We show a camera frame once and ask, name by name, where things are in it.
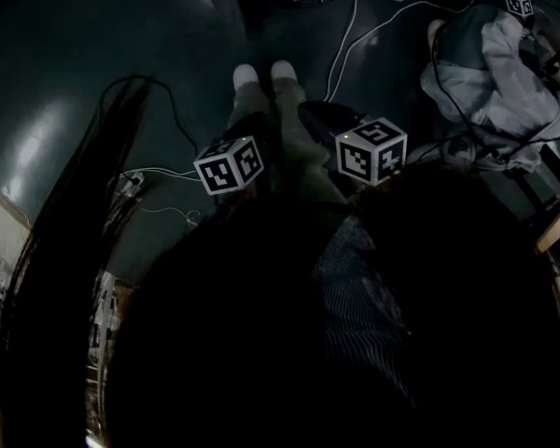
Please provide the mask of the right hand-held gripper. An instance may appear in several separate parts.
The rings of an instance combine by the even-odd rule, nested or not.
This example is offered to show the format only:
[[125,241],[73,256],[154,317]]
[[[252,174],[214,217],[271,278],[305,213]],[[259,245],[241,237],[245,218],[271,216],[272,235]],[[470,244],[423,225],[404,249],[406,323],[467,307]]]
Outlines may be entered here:
[[408,135],[386,118],[319,101],[300,104],[298,115],[314,140],[333,152],[341,175],[377,186],[405,165]]

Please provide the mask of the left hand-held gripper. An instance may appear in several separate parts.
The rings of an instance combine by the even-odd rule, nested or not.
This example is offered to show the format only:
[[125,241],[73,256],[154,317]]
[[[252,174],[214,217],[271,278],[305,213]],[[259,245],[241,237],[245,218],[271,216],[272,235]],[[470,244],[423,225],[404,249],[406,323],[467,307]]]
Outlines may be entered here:
[[265,169],[267,122],[261,112],[243,117],[199,153],[193,165],[208,195],[245,189]]

